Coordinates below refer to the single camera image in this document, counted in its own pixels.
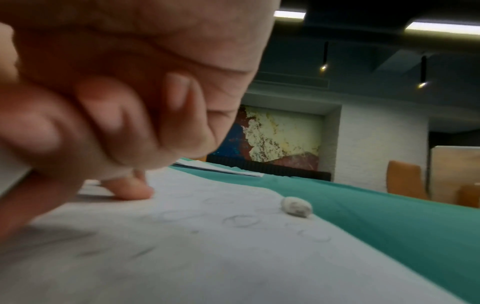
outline green tablecloth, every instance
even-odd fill
[[[304,178],[175,169],[303,198],[317,216],[464,300],[480,304],[480,210]]]

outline white brick wall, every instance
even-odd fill
[[[335,178],[341,112],[342,108],[339,106],[325,115],[321,130],[320,150],[318,152],[318,170],[330,172],[332,180]]]
[[[427,166],[428,117],[415,107],[344,104],[334,182],[386,191],[390,160]]]

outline fluorescent light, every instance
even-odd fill
[[[290,11],[275,11],[274,16],[277,18],[287,18],[287,19],[305,19],[305,14],[302,12],[290,12]]]
[[[480,26],[467,26],[447,23],[412,22],[406,28],[406,30],[464,35],[480,35]]]

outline air vent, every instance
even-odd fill
[[[269,72],[258,72],[253,82],[323,90],[327,90],[330,84],[328,79],[321,77],[304,77]]]

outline black light fixture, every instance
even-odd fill
[[[320,67],[320,72],[325,72],[328,68],[327,56],[329,55],[329,42],[326,41],[323,46],[323,65]]]
[[[421,57],[421,66],[420,66],[420,83],[418,88],[421,89],[427,85],[427,57]]]

